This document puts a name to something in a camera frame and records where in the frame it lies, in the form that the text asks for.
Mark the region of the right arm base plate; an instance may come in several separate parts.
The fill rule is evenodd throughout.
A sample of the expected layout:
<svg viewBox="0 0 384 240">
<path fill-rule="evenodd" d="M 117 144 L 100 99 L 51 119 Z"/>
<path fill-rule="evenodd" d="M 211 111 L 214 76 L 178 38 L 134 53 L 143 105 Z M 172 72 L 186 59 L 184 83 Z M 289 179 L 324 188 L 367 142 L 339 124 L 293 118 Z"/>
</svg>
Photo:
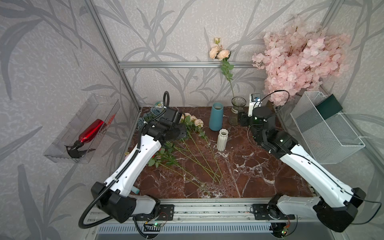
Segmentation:
<svg viewBox="0 0 384 240">
<path fill-rule="evenodd" d="M 255 220 L 295 220 L 295 215 L 285 215 L 279 209 L 270 207 L 268 204 L 253 204 L 250 207 L 250 213 L 254 215 Z"/>
</svg>

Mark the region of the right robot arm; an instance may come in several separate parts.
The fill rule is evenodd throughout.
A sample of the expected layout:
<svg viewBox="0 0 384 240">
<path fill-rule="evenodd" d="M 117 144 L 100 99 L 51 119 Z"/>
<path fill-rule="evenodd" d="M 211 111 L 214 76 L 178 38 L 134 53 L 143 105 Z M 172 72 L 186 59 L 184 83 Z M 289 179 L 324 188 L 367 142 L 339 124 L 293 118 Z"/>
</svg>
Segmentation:
<svg viewBox="0 0 384 240">
<path fill-rule="evenodd" d="M 270 218 L 298 215 L 318 219 L 324 226 L 341 233 L 349 227 L 364 202 L 366 193 L 342 183 L 317 163 L 289 133 L 276 128 L 275 114 L 268 107 L 256 107 L 249 115 L 239 111 L 238 121 L 248 127 L 247 135 L 253 142 L 276 159 L 295 170 L 317 195 L 315 197 L 290 197 L 276 194 L 266 207 Z"/>
</svg>

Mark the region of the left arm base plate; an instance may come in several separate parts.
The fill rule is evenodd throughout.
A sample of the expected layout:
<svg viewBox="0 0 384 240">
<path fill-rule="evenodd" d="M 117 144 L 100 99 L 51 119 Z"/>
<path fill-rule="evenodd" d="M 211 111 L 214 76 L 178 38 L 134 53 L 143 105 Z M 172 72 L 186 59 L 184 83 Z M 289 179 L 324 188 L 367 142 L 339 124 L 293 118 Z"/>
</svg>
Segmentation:
<svg viewBox="0 0 384 240">
<path fill-rule="evenodd" d="M 150 214 L 139 214 L 135 218 L 137 221 L 172 221 L 175 213 L 175 205 L 160 204 Z"/>
</svg>

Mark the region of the cream pink rose stem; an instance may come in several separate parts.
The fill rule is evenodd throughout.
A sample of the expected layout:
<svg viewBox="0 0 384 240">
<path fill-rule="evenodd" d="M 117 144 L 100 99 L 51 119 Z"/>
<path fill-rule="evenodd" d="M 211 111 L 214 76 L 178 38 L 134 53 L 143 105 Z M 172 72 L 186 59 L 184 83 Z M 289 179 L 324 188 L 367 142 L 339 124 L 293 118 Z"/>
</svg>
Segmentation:
<svg viewBox="0 0 384 240">
<path fill-rule="evenodd" d="M 228 81 L 231 89 L 231 93 L 233 98 L 235 97 L 234 88 L 233 88 L 233 73 L 232 70 L 234 69 L 234 65 L 232 65 L 229 62 L 229 59 L 231 57 L 231 51 L 228 49 L 224 49 L 221 45 L 221 38 L 214 37 L 214 45 L 209 50 L 209 58 L 212 60 L 218 60 L 221 62 L 221 73 L 225 77 L 225 79 Z"/>
</svg>

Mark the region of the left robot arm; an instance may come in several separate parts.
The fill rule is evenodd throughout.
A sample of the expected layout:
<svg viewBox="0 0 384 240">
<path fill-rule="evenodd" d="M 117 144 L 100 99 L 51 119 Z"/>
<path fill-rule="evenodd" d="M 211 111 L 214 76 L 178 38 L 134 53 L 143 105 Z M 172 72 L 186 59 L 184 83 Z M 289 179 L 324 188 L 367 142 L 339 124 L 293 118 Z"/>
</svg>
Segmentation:
<svg viewBox="0 0 384 240">
<path fill-rule="evenodd" d="M 159 116 L 143 125 L 135 148 L 119 168 L 103 183 L 96 182 L 92 186 L 94 199 L 79 219 L 78 226 L 81 229 L 92 228 L 112 219 L 124 223 L 129 218 L 143 220 L 159 216 L 161 202 L 157 198 L 131 195 L 131 190 L 150 159 L 166 142 L 186 137 L 186 127 L 180 122 L 182 115 L 176 109 L 165 107 Z M 85 218 L 93 207 L 102 210 L 108 217 L 86 224 Z"/>
</svg>

